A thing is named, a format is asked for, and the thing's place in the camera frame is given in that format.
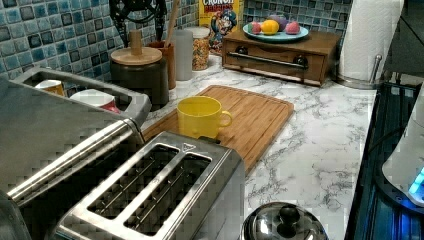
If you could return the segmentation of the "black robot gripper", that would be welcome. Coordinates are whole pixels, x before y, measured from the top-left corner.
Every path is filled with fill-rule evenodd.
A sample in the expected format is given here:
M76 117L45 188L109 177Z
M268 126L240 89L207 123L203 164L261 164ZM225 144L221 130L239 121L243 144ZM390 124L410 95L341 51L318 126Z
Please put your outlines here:
M167 15L166 0L109 0L109 10L125 47L129 44L129 22L142 25L153 21L156 40L162 40Z

